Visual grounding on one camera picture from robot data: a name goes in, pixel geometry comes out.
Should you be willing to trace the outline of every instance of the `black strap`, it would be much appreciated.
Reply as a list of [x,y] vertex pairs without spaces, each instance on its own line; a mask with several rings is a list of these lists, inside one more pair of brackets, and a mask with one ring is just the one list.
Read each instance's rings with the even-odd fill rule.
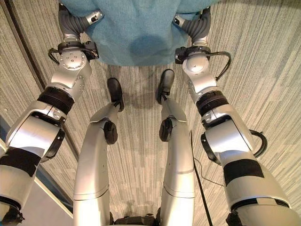
[[226,186],[232,180],[245,176],[255,176],[264,178],[262,169],[258,161],[252,159],[240,159],[237,161],[229,162],[227,165],[224,166],[224,177]]
[[0,158],[0,165],[18,168],[32,177],[37,169],[41,158],[34,153],[21,148],[9,147]]

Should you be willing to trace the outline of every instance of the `silver robot limb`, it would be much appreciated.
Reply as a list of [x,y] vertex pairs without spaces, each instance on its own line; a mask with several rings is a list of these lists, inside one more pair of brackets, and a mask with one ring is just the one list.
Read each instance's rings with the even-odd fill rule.
[[[185,27],[185,24],[204,25],[203,19],[186,21],[177,16],[175,21],[189,35],[193,34],[191,26]],[[235,225],[234,222],[241,226],[300,225],[300,218],[291,209],[280,185],[254,157],[249,129],[210,74],[208,55],[204,55],[208,50],[206,37],[192,37],[192,41],[194,47],[188,48],[184,54],[183,70],[189,80],[191,98],[206,129],[201,136],[202,145],[208,158],[223,167],[225,193],[231,212],[227,223],[230,226]]]
[[[60,24],[71,15],[59,5]],[[102,14],[93,14],[94,22]],[[83,32],[91,21],[85,17],[73,17],[78,23],[87,24],[82,30],[72,24],[70,31]],[[91,74],[85,45],[78,39],[62,42],[60,49],[60,65],[54,73],[50,85],[41,93],[38,100],[33,101],[21,117],[14,123],[6,138],[6,153],[0,158],[0,224],[9,225],[23,220],[21,210],[31,190],[36,168],[40,162],[55,156],[63,138],[62,125],[73,103],[83,91],[85,79]]]
[[73,225],[104,226],[110,220],[109,176],[107,145],[115,143],[117,134],[108,138],[108,126],[116,131],[119,105],[108,104],[90,119],[81,148],[76,172]]
[[194,215],[193,155],[185,113],[170,98],[162,98],[161,128],[169,130],[168,155],[161,197],[160,225],[189,226]]

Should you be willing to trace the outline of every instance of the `black band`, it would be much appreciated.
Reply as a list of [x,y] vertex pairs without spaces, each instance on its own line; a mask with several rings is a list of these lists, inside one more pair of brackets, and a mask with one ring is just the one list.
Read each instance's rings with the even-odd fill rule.
[[196,103],[201,116],[218,106],[227,104],[229,103],[226,97],[220,91],[207,92]]
[[11,205],[11,206],[15,207],[18,210],[21,209],[21,205],[18,202],[16,202],[15,200],[12,200],[10,198],[0,196],[0,202],[4,202],[8,205]]
[[[280,199],[274,199],[274,200],[277,205],[285,206],[285,207],[289,208],[288,204],[285,201],[282,201]],[[253,198],[253,199],[246,199],[246,200],[239,201],[231,206],[231,212],[236,211],[239,207],[250,205],[250,204],[258,204],[257,199]]]
[[240,159],[229,162],[224,166],[224,177],[226,186],[232,180],[245,176],[254,176],[264,178],[259,163],[252,159]]
[[74,100],[68,93],[54,87],[47,87],[44,92],[40,94],[38,101],[52,105],[65,114],[68,114],[74,104]]
[[9,147],[0,158],[0,165],[18,168],[32,177],[37,170],[41,158],[21,148]]

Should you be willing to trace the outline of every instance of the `black cable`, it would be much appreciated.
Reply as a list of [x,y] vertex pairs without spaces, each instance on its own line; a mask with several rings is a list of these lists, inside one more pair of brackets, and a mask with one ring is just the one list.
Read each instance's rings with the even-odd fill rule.
[[[191,130],[190,130],[190,144],[191,144],[191,150],[192,150],[192,156],[193,156],[193,149],[192,149],[192,131],[191,131]],[[208,207],[207,207],[207,202],[206,202],[206,198],[205,198],[205,195],[204,195],[203,187],[202,187],[202,184],[201,184],[201,180],[200,180],[200,178],[199,178],[199,175],[198,175],[198,170],[197,170],[197,167],[196,167],[194,158],[193,158],[193,168],[194,168],[194,171],[195,171],[195,173],[196,173],[196,175],[197,175],[198,186],[199,186],[199,189],[200,189],[200,191],[201,191],[202,200],[203,200],[204,208],[205,208],[205,211],[206,211],[206,215],[207,215],[207,219],[208,219],[209,226],[213,226],[212,220],[211,220],[211,217],[210,217],[210,213],[209,213],[209,210],[208,210]]]
[[258,158],[259,156],[261,156],[266,150],[267,150],[267,147],[268,147],[268,140],[267,138],[262,134],[263,132],[258,132],[256,130],[252,130],[252,129],[249,129],[251,134],[253,136],[257,136],[261,139],[261,147],[258,149],[258,151],[254,154],[254,157],[255,158]]
[[55,58],[55,56],[53,55],[53,53],[58,53],[57,49],[51,48],[48,50],[48,57],[55,62],[57,65],[60,64],[60,62],[58,62],[58,60]]
[[60,62],[58,62],[58,60],[55,58],[55,56],[53,55],[53,53],[63,53],[63,52],[67,52],[67,51],[73,51],[73,50],[79,50],[79,51],[83,51],[83,52],[89,52],[92,53],[93,55],[97,55],[94,51],[87,49],[87,48],[67,48],[67,49],[63,49],[63,50],[57,50],[54,48],[51,48],[48,50],[48,57],[55,62],[57,65],[60,64]]
[[214,52],[214,53],[198,53],[201,55],[204,55],[206,57],[213,57],[213,56],[227,56],[228,62],[226,63],[226,65],[224,66],[223,70],[221,71],[221,73],[215,78],[216,81],[218,81],[224,74],[225,72],[229,69],[231,61],[232,61],[232,57],[231,54],[229,52],[226,51],[221,51],[221,52]]
[[200,162],[197,158],[194,158],[194,160],[197,161],[197,162],[200,164],[200,166],[201,166],[201,177],[202,177],[204,180],[207,180],[207,181],[209,181],[209,182],[211,182],[211,183],[214,183],[214,184],[216,184],[216,185],[219,185],[219,186],[223,186],[223,187],[224,187],[224,185],[219,184],[219,183],[217,183],[217,182],[214,182],[214,181],[212,181],[212,180],[207,179],[206,177],[204,177],[204,176],[203,176],[203,166],[202,166],[201,162]]

